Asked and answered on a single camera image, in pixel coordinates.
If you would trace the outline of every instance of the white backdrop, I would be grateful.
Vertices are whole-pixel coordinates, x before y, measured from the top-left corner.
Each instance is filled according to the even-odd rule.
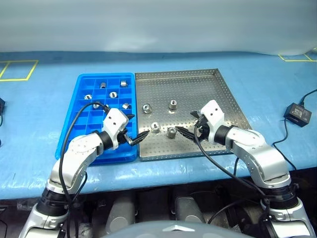
[[[0,52],[297,55],[316,46],[316,0],[0,1]]]

